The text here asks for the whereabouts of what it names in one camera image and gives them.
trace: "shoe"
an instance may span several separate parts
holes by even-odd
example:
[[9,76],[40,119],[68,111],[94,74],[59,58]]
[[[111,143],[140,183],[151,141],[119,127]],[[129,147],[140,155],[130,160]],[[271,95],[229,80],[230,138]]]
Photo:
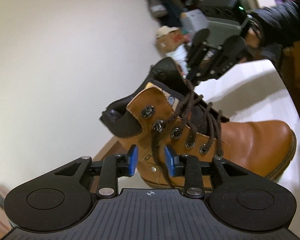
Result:
[[[230,122],[181,77],[173,59],[153,66],[130,96],[110,104],[100,120],[126,149],[138,146],[137,169],[153,188],[182,188],[184,178],[169,177],[164,148],[200,161],[225,158],[256,174],[277,179],[296,151],[296,137],[282,121]],[[206,190],[210,178],[204,176]]]

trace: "brown shoelace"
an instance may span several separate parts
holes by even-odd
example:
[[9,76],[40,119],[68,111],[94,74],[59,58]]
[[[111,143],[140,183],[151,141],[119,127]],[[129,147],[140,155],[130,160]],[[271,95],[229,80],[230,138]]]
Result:
[[[208,106],[204,108],[200,104],[198,104],[203,96],[200,95],[197,98],[195,98],[196,94],[194,92],[194,86],[191,84],[189,80],[186,80],[186,85],[189,88],[189,93],[186,95],[185,99],[179,103],[177,106],[175,112],[172,116],[170,116],[167,120],[164,120],[161,123],[161,126],[165,128],[170,122],[175,120],[178,116],[181,118],[181,125],[179,126],[180,131],[182,132],[184,127],[187,125],[190,128],[189,136],[187,139],[187,144],[193,145],[195,142],[195,137],[197,133],[196,126],[189,121],[189,115],[191,114],[193,108],[195,106],[199,106],[201,110],[203,111],[203,117],[201,119],[200,125],[198,127],[201,127],[203,131],[208,131],[210,133],[210,137],[207,143],[205,143],[204,151],[209,151],[211,145],[213,144],[213,139],[216,137],[217,139],[217,149],[215,156],[222,158],[223,151],[222,151],[222,145],[221,145],[221,116],[222,111],[218,112],[217,119],[214,118],[214,116],[210,113],[210,110],[212,108],[212,103],[208,103]],[[154,162],[158,167],[160,168],[164,179],[167,181],[168,186],[171,188],[174,188],[171,179],[169,177],[169,172],[167,169],[167,166],[160,161],[159,158],[159,143],[160,143],[161,137],[160,132],[153,129],[152,130],[152,141],[151,141],[151,150],[152,150],[152,157],[154,159]]]

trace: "beige cap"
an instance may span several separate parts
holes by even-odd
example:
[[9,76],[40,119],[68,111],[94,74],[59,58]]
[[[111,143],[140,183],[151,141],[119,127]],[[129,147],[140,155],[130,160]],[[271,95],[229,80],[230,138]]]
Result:
[[179,28],[177,27],[168,27],[168,26],[162,26],[161,28],[159,28],[157,30],[157,38],[160,38],[164,35],[167,35],[168,33],[170,32],[173,32],[173,31],[177,31]]

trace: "blue pad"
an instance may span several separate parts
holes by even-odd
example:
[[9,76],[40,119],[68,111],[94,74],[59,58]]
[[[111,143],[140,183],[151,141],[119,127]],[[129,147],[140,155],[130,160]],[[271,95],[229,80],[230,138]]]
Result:
[[169,171],[169,175],[173,177],[175,175],[174,159],[167,147],[164,148],[164,158]]
[[130,160],[129,160],[129,175],[133,176],[136,171],[136,167],[138,163],[138,147],[136,145],[133,145],[129,149],[129,152],[130,151],[132,151],[132,153],[130,155]]

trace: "cardboard box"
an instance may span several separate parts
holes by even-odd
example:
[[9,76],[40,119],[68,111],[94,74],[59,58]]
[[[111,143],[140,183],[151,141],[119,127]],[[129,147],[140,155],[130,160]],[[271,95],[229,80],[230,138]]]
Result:
[[185,41],[186,39],[181,30],[176,30],[157,38],[157,47],[161,52],[168,53],[175,51]]

